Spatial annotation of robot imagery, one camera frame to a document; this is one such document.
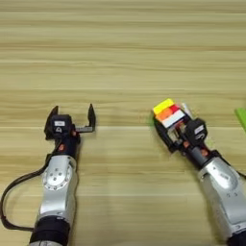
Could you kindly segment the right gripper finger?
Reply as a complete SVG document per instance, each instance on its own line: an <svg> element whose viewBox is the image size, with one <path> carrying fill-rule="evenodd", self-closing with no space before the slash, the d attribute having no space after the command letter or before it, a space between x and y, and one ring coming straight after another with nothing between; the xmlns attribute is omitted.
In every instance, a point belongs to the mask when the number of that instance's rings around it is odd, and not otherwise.
<svg viewBox="0 0 246 246"><path fill-rule="evenodd" d="M168 135L167 130L162 126L162 124L157 119L154 120L154 126L156 128L156 131L160 139L164 142L169 152L174 153L177 150L177 146Z"/></svg>
<svg viewBox="0 0 246 246"><path fill-rule="evenodd" d="M187 125L192 125L195 122L195 119L192 118L186 111L183 111L184 113L184 118L183 118L183 123Z"/></svg>

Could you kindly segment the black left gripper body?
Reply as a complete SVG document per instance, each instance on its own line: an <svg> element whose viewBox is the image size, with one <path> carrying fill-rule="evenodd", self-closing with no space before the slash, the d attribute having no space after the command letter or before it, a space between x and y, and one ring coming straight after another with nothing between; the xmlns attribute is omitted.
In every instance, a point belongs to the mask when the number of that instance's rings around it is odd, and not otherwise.
<svg viewBox="0 0 246 246"><path fill-rule="evenodd" d="M67 155L73 159L78 156L78 149L81 144L80 134L94 131L95 128L92 126L76 127L74 124L70 127L46 127L44 129L46 139L55 141L53 156Z"/></svg>

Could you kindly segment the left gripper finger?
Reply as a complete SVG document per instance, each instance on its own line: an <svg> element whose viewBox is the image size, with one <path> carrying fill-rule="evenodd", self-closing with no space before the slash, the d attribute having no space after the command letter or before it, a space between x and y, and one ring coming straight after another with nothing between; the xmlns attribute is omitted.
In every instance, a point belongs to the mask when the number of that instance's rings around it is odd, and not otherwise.
<svg viewBox="0 0 246 246"><path fill-rule="evenodd" d="M92 105L89 105L87 119L88 119L88 126L91 129L94 129L96 126L96 115L95 115L94 107Z"/></svg>
<svg viewBox="0 0 246 246"><path fill-rule="evenodd" d="M46 123L45 123L45 127L44 127L44 133L45 133L45 139L49 140L53 137L53 133L52 133L52 126L51 126L51 118L53 115L57 115L59 111L59 107L55 106L54 108L52 108L51 112L49 113Z"/></svg>

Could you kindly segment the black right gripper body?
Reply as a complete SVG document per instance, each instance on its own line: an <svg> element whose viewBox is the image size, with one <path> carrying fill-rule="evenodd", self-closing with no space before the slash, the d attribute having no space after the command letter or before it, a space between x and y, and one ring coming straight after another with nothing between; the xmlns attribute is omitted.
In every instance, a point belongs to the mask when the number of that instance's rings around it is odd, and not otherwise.
<svg viewBox="0 0 246 246"><path fill-rule="evenodd" d="M176 151L191 161L197 169L202 169L212 159L220 157L217 150L210 150L205 143L208 135L205 123L193 123L187 126L177 124L169 130L168 134L176 138L173 140L177 146Z"/></svg>

